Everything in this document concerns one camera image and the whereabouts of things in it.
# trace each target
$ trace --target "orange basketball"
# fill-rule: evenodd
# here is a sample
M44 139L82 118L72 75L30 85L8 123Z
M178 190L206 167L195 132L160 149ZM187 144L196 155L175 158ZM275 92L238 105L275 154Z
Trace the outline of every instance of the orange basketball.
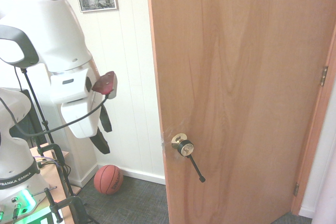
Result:
M96 190L102 194L111 195L120 189L123 181L122 171L114 165L100 168L93 179Z

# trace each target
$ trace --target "wooden door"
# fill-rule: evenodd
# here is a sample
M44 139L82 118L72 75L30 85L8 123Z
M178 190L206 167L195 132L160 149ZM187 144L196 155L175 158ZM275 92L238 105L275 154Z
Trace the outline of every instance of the wooden door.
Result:
M289 212L336 0L150 0L150 13L171 224Z

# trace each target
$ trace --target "door lever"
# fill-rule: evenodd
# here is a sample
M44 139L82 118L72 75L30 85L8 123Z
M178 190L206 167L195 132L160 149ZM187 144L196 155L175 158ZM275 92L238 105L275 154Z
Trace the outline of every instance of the door lever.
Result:
M194 151L193 143L187 139L186 134L180 133L173 137L172 139L172 147L177 149L177 151L183 156L190 159L191 163L193 164L198 176L200 177L200 181L203 183L205 178L202 176L200 170L198 169L193 156L191 155Z

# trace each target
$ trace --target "carpet floor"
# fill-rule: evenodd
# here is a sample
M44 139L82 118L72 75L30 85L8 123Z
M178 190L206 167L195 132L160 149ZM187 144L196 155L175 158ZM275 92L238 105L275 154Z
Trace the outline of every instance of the carpet floor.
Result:
M78 196L100 224L169 224L164 185L125 176L120 190L109 196L97 192L91 179ZM288 213L272 224L311 224L311 219Z

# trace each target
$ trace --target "franka emika robot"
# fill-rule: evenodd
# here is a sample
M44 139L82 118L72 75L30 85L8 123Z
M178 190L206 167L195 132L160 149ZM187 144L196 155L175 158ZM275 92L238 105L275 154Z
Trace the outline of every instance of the franka emika robot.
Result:
M69 126L75 137L89 137L109 153L98 121L104 101L116 96L117 79L113 71L98 75L66 0L14 0L12 11L0 20L0 58L21 69L44 63L51 73L52 102L61 104L67 124L77 121ZM0 88L0 223L31 214L47 193L32 195L49 187L27 142L9 134L30 106L24 94Z

